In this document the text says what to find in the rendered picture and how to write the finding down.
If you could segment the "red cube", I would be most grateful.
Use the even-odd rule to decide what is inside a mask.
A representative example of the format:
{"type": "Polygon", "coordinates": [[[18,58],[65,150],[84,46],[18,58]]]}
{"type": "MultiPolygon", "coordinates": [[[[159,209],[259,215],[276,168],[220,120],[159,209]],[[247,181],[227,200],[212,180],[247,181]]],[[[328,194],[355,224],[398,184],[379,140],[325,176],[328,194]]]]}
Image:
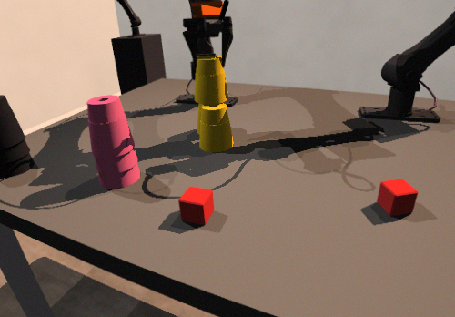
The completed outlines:
{"type": "Polygon", "coordinates": [[[211,189],[189,187],[178,202],[183,221],[205,225],[214,211],[211,189]]]}
{"type": "Polygon", "coordinates": [[[417,195],[404,179],[381,181],[377,202],[390,216],[395,216],[411,213],[417,195]]]}

